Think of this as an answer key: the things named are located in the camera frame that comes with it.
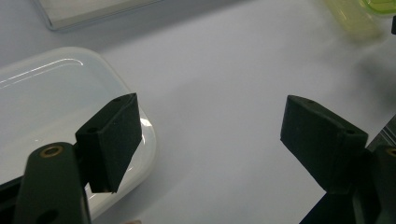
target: table surface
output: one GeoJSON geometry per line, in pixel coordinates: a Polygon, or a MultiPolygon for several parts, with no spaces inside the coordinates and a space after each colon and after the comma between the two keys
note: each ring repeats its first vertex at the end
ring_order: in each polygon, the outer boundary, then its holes
{"type": "Polygon", "coordinates": [[[33,1],[0,2],[0,68],[59,47],[94,50],[139,96],[160,156],[93,223],[298,223],[324,191],[279,140],[288,94],[372,139],[396,112],[390,18],[348,39],[317,0],[165,0],[70,30],[33,1]]]}

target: brass screw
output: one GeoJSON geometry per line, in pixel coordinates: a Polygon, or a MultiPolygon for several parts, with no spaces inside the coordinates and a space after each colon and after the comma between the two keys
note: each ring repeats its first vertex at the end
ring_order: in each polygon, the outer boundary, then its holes
{"type": "Polygon", "coordinates": [[[396,157],[396,148],[388,148],[387,152],[390,156],[396,157]]]}
{"type": "Polygon", "coordinates": [[[50,146],[46,147],[40,152],[40,156],[42,158],[49,158],[49,157],[54,157],[62,153],[64,150],[63,147],[61,146],[50,146]]]}

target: white table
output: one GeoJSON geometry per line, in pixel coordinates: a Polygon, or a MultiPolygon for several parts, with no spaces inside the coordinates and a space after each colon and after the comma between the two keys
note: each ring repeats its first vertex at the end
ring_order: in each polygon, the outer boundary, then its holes
{"type": "Polygon", "coordinates": [[[102,54],[159,142],[151,176],[94,223],[298,223],[324,191],[279,140],[288,94],[372,139],[396,112],[396,36],[356,45],[316,0],[165,0],[52,32],[0,2],[0,68],[50,49],[102,54]]]}

